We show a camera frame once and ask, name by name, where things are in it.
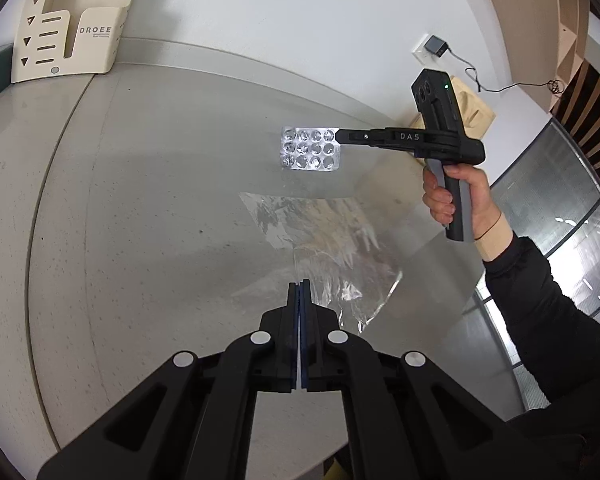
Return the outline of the black sleeved right forearm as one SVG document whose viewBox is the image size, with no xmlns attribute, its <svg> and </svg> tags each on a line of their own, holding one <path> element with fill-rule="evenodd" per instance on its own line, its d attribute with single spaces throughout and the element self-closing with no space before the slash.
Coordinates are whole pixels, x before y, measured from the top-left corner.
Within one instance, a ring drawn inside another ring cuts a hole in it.
<svg viewBox="0 0 600 480">
<path fill-rule="evenodd" d="M 548 402 L 510 426 L 546 456 L 550 478 L 600 479 L 600 323 L 562 293 L 547 258 L 505 218 L 476 245 L 507 333 Z"/>
</svg>

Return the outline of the person's right hand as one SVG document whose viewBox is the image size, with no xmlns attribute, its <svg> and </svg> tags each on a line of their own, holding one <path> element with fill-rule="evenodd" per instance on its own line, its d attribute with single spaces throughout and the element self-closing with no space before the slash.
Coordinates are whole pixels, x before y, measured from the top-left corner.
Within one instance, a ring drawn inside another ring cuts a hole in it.
<svg viewBox="0 0 600 480">
<path fill-rule="evenodd" d="M 469 185 L 472 230 L 475 240 L 478 240 L 501 218 L 501 211 L 492 200 L 486 174 L 469 165 L 445 166 L 444 171 L 448 177 Z M 422 189 L 422 201 L 429 208 L 431 217 L 444 226 L 450 224 L 455 212 L 452 194 L 445 188 L 440 188 L 436 176 L 427 168 L 422 170 Z"/>
</svg>

